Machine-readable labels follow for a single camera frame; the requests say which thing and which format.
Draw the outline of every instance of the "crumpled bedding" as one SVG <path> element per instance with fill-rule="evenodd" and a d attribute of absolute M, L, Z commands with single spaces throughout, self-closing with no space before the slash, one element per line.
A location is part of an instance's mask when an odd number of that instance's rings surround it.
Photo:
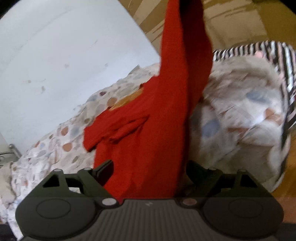
<path fill-rule="evenodd" d="M 84 128 L 107 107 L 138 90 L 158 70 L 159 64 L 136 68 L 126 78 L 96 92 L 77 116 L 42 137 L 18 162 L 5 167 L 10 176 L 5 179 L 6 188 L 0 189 L 0 218 L 9 222 L 17 238 L 22 237 L 15 220 L 17 205 L 55 168 L 76 173 L 92 167 L 95 151 L 83 148 Z M 272 191 L 282 178 L 282 162 L 289 150 L 288 141 L 283 148 L 281 144 L 287 112 L 282 84 L 282 78 L 264 59 L 233 57 L 215 63 L 204 100 L 191 117 L 190 158 L 206 168 L 229 173 L 247 169 Z"/>

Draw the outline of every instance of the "tan patterned wall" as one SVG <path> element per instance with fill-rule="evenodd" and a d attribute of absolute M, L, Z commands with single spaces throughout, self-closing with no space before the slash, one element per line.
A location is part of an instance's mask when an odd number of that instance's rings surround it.
<path fill-rule="evenodd" d="M 277 0 L 202 0 L 214 48 L 276 40 L 296 48 L 296 15 Z M 157 51 L 168 0 L 120 0 Z"/>

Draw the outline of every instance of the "orange floor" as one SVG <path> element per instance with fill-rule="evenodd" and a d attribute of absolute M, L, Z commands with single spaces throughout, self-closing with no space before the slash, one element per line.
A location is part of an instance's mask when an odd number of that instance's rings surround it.
<path fill-rule="evenodd" d="M 284 221 L 296 223 L 296 130 L 291 133 L 291 148 L 285 177 L 272 194 L 284 208 Z"/>

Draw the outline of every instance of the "striped fabric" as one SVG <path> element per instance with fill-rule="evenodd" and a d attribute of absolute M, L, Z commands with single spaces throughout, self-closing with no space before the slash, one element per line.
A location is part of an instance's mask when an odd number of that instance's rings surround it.
<path fill-rule="evenodd" d="M 214 50 L 213 61 L 224 60 L 233 56 L 254 55 L 262 51 L 264 56 L 273 64 L 275 70 L 285 78 L 282 94 L 287 95 L 289 108 L 286 117 L 284 133 L 296 124 L 296 57 L 295 50 L 286 43 L 265 41 L 242 45 L 226 50 Z"/>

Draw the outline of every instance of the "red cloth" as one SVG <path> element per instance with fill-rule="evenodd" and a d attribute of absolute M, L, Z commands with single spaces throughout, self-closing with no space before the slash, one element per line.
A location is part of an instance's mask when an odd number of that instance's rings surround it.
<path fill-rule="evenodd" d="M 172 197 L 183 174 L 188 118 L 212 67 L 200 1 L 190 1 L 181 16 L 179 0 L 169 0 L 161 55 L 159 76 L 140 96 L 85 128 L 84 147 L 96 147 L 94 168 L 114 162 L 105 188 L 120 200 Z"/>

